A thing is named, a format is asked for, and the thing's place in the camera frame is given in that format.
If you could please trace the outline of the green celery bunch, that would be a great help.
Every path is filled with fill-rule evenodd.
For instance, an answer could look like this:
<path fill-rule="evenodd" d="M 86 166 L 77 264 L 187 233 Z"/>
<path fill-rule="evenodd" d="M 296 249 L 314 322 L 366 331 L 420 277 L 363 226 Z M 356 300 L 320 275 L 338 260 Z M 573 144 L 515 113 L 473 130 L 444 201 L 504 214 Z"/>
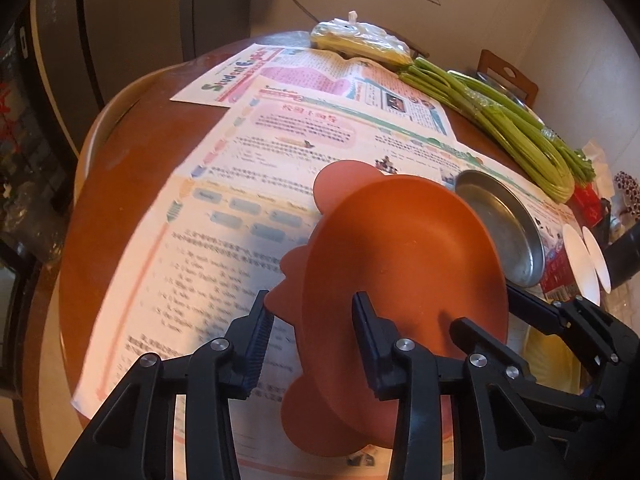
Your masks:
<path fill-rule="evenodd" d="M 591 160 L 573 150 L 532 113 L 483 81 L 416 58 L 399 79 L 474 122 L 493 138 L 555 203 L 596 177 Z"/>

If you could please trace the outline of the round metal pan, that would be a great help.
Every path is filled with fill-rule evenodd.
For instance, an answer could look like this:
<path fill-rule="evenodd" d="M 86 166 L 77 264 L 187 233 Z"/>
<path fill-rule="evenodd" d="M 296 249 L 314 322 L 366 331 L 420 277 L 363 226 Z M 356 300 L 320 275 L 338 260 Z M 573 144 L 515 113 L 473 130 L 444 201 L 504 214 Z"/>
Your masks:
<path fill-rule="evenodd" d="M 536 286 L 544 274 L 544 245 L 521 201 L 496 178 L 476 170 L 460 172 L 454 192 L 486 226 L 506 279 L 521 288 Z"/>

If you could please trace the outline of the dark refrigerator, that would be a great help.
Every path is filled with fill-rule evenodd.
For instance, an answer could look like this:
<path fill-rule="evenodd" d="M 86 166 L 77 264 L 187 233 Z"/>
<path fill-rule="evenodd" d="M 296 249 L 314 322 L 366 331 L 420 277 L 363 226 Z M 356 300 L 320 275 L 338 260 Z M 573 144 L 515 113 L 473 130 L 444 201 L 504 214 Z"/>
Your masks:
<path fill-rule="evenodd" d="M 77 159 L 93 119 L 130 82 L 250 34 L 250 0 L 30 0 L 35 63 L 54 141 Z"/>

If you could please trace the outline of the red instant noodle cup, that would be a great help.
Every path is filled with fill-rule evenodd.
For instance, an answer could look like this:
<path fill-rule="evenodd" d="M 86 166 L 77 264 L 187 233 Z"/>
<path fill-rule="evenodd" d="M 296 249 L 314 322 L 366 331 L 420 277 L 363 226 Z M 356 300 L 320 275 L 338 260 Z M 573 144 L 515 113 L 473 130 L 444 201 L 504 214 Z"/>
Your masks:
<path fill-rule="evenodd" d="M 546 255 L 540 287 L 550 300 L 577 296 L 600 306 L 600 281 L 582 236 L 569 224 L 562 226 L 560 241 Z"/>

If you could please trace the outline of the steel tray behind celery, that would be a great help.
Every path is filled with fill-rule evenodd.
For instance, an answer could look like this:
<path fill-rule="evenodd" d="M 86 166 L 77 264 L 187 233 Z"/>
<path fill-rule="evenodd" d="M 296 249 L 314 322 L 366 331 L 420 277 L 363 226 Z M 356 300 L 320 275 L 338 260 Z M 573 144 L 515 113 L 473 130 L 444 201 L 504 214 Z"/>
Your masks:
<path fill-rule="evenodd" d="M 542 119 L 516 93 L 514 93 L 511 89 L 506 88 L 503 84 L 500 84 L 500 82 L 498 80 L 495 80 L 494 78 L 491 78 L 491 76 L 489 76 L 489 75 L 487 75 L 485 73 L 482 73 L 482 72 L 477 72 L 475 76 L 469 76 L 467 74 L 457 72 L 456 70 L 448 70 L 448 73 L 450 73 L 450 75 L 452 75 L 452 76 L 454 76 L 454 77 L 456 77 L 458 79 L 461 79 L 463 81 L 466 81 L 466 82 L 469 82 L 471 79 L 475 79 L 476 81 L 480 81 L 485 86 L 493 88 L 495 91 L 504 94 L 507 98 L 509 98 L 511 101 L 513 101 L 516 105 L 521 107 L 523 110 L 526 110 L 526 112 L 529 112 L 529 114 L 531 114 L 533 116 L 533 118 L 536 119 L 537 122 L 540 122 L 541 125 L 544 124 Z"/>

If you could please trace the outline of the spotted patterned object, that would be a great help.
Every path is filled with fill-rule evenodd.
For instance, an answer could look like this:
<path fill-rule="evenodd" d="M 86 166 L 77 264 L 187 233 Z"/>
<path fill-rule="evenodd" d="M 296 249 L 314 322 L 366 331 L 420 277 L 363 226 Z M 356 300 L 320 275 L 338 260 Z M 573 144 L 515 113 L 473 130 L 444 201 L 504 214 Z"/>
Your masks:
<path fill-rule="evenodd" d="M 638 221 L 640 219 L 640 188 L 639 181 L 625 171 L 619 171 L 614 182 L 622 198 L 624 214 L 629 214 L 631 218 Z"/>

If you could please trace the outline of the plastic bag yellow food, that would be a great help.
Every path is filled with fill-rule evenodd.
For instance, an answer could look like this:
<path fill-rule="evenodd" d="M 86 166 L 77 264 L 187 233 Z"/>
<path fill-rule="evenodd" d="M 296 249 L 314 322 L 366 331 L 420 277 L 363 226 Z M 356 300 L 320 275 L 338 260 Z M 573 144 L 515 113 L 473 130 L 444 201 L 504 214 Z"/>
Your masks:
<path fill-rule="evenodd" d="M 310 41 L 317 49 L 330 50 L 346 58 L 370 58 L 392 67 L 412 62 L 411 49 L 405 41 L 384 28 L 360 22 L 356 11 L 350 11 L 346 20 L 334 18 L 319 22 L 310 33 Z"/>

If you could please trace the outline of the student english newspaper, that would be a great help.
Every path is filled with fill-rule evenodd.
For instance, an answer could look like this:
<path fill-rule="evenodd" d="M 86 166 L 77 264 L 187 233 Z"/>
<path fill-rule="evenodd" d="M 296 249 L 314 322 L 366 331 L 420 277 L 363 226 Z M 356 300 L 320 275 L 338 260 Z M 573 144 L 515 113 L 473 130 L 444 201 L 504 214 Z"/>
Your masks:
<path fill-rule="evenodd" d="M 454 137 L 439 102 L 408 86 L 378 63 L 366 58 L 345 60 L 327 50 L 252 44 L 190 82 L 172 99 L 229 107 L 259 76 L 279 84 L 344 96 Z"/>

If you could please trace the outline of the yellow plastic plate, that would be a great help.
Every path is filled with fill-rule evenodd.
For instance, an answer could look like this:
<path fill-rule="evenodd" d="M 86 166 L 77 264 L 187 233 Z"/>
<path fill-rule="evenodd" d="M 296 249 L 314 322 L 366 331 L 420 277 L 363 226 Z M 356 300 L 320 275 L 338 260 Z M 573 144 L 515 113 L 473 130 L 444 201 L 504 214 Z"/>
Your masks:
<path fill-rule="evenodd" d="M 574 353 L 556 335 L 544 335 L 533 326 L 527 330 L 522 357 L 538 384 L 566 393 L 579 394 L 580 365 Z"/>

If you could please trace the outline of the wooden chair back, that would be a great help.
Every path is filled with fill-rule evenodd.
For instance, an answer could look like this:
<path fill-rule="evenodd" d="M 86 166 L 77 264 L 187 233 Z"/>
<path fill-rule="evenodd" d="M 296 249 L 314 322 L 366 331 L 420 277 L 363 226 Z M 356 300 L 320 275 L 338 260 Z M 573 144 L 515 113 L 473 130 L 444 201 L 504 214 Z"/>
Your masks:
<path fill-rule="evenodd" d="M 476 72 L 485 73 L 498 80 L 500 84 L 516 93 L 529 107 L 534 105 L 538 96 L 538 86 L 518 68 L 491 50 L 480 51 Z"/>

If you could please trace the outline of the large worksheet newspaper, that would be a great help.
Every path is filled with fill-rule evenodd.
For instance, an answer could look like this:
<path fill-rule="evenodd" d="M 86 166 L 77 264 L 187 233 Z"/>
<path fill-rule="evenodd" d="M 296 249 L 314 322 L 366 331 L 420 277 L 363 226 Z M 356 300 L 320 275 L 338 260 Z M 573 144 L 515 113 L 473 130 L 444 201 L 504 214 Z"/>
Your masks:
<path fill-rule="evenodd" d="M 478 169 L 501 180 L 539 221 L 547 250 L 574 217 L 536 185 L 458 143 L 439 105 L 410 122 L 337 93 L 257 78 L 171 173 L 134 231 L 108 286 L 74 392 L 92 416 L 146 352 L 183 356 L 222 335 L 320 214 L 312 186 L 342 159 L 451 186 Z"/>

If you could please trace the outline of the orange plastic plate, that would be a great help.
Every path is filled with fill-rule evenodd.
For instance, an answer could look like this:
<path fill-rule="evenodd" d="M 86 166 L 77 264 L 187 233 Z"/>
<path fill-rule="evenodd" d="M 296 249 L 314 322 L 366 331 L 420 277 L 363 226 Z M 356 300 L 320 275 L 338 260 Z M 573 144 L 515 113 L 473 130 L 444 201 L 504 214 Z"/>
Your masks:
<path fill-rule="evenodd" d="M 283 280 L 265 299 L 293 326 L 302 364 L 282 401 L 282 425 L 294 445 L 318 456 L 390 448 L 397 405 L 367 384 L 352 297 L 365 292 L 402 336 L 455 358 L 456 318 L 506 338 L 506 279 L 480 218 L 431 180 L 342 160 L 318 173 L 314 202 L 319 223 L 282 258 Z"/>

